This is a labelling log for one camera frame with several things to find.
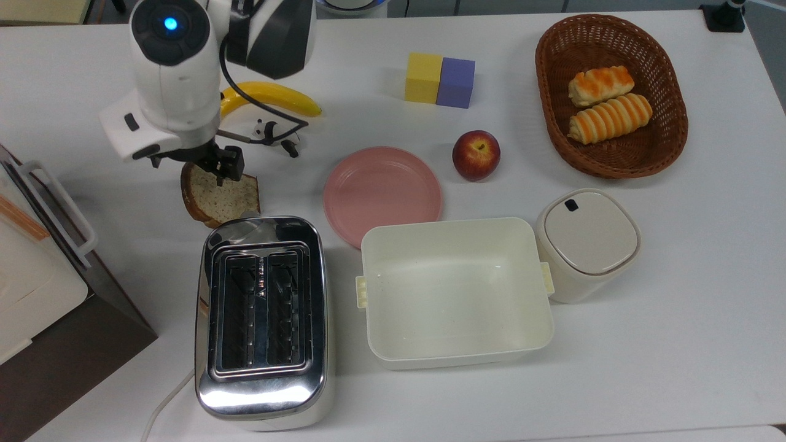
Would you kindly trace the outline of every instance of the pastry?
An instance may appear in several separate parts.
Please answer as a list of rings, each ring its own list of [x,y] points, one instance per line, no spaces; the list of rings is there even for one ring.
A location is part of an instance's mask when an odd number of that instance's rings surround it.
[[[582,144],[602,142],[646,126],[650,118],[652,107],[646,98],[623,95],[572,116],[567,136]]]
[[[613,66],[579,72],[567,85],[567,96],[575,106],[586,108],[627,94],[633,88],[634,79],[627,68]]]

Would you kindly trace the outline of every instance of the stainless steel toaster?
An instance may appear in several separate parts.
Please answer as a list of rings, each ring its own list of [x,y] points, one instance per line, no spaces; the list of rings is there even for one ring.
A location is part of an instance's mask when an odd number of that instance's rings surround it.
[[[332,407],[334,356],[319,234],[296,217],[237,219],[205,242],[196,396],[256,431],[314,424]]]

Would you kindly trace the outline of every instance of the banana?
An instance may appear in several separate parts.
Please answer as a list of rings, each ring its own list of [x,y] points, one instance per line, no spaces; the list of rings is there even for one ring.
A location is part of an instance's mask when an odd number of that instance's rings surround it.
[[[317,102],[308,95],[280,84],[248,81],[239,83],[237,86],[255,100],[261,101],[266,105],[276,105],[303,116],[319,116],[322,114],[322,109],[320,109]],[[221,100],[222,119],[235,109],[248,104],[248,101],[238,95],[231,87],[224,90],[223,96],[224,98]]]

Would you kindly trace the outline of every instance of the foam block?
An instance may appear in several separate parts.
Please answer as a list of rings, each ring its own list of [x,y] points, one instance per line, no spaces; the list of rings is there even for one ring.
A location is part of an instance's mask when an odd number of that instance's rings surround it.
[[[410,53],[406,66],[404,99],[418,103],[435,104],[439,92],[443,57],[431,53]]]
[[[436,104],[454,108],[469,108],[469,98],[472,96],[474,84],[474,61],[443,58]]]

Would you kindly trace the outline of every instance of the pink plate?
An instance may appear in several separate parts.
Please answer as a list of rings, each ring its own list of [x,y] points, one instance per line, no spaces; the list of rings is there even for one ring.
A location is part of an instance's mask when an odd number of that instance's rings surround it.
[[[420,158],[395,147],[372,147],[345,158],[325,184],[325,215],[346,242],[360,249],[378,226],[436,221],[442,191]]]

